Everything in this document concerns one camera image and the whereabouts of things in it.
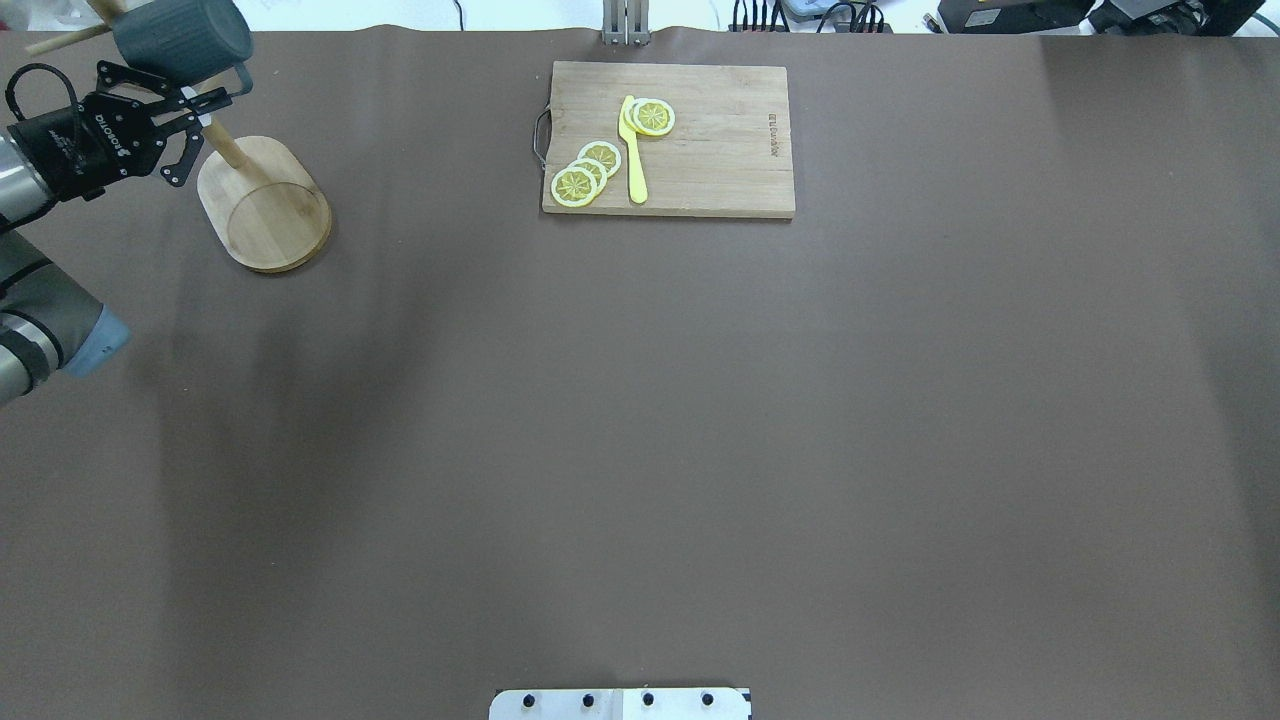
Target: brown table surface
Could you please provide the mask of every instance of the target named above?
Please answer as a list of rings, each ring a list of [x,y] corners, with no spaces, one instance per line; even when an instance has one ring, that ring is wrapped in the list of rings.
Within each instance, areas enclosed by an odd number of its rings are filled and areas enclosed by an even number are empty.
[[[1280,42],[257,45],[319,258],[24,228],[136,334],[0,415],[0,716],[1280,716]],[[556,59],[790,68],[795,220],[540,213]]]

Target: cutting board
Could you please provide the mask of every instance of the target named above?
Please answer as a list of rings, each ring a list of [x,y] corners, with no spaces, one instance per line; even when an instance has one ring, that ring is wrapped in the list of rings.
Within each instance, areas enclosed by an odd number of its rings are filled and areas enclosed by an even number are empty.
[[[676,127],[640,141],[649,200],[627,196],[626,143],[618,110],[627,95],[658,97]],[[552,69],[552,136],[543,210],[595,215],[783,218],[796,213],[786,68],[557,61]],[[593,140],[622,151],[623,164],[584,208],[564,208],[550,179]]]

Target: wooden mug stand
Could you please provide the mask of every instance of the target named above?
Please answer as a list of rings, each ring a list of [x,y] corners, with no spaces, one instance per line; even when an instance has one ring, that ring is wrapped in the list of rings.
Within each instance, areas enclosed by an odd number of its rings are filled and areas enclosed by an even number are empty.
[[[119,0],[88,0],[102,24],[27,47],[50,53],[110,31],[124,13]],[[216,87],[216,78],[205,88]],[[259,273],[283,273],[306,263],[324,247],[333,229],[333,209],[302,163],[276,140],[236,140],[216,119],[204,136],[215,154],[205,160],[196,191],[227,252]]]

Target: wooden dowel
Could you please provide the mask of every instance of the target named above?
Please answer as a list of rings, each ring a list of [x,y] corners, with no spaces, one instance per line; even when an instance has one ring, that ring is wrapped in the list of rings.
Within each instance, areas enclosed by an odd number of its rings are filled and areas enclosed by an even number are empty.
[[[223,123],[214,120],[205,128],[205,140],[214,143],[214,150],[227,160],[227,164],[237,170],[248,163],[248,155],[236,143],[232,133],[227,132]]]
[[[74,32],[68,32],[65,35],[59,35],[51,40],[44,42],[36,42],[27,46],[27,55],[35,58],[36,55],[44,55],[45,53],[52,53],[54,50],[61,50],[68,45],[76,45],[77,42],[83,42],[91,37],[97,37],[100,35],[106,35],[111,32],[111,26],[106,23],[96,24],[93,27],[87,27],[83,29],[77,29]]]

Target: toy lemon slice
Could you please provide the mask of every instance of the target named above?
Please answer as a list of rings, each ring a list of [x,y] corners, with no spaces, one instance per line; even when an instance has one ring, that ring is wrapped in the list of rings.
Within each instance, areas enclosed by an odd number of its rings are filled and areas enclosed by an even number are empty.
[[[552,199],[566,208],[581,208],[600,190],[591,170],[580,165],[570,165],[552,177]]]
[[[584,168],[591,173],[591,177],[595,178],[595,195],[599,195],[604,190],[604,184],[609,182],[609,169],[604,167],[604,163],[594,158],[579,158],[570,163],[568,167]]]
[[[637,97],[631,102],[627,120],[636,132],[660,137],[676,127],[676,110],[666,100]]]
[[[612,142],[605,142],[603,140],[596,140],[595,142],[588,142],[577,151],[579,158],[590,158],[604,165],[605,174],[613,177],[622,167],[622,151],[618,150]]]

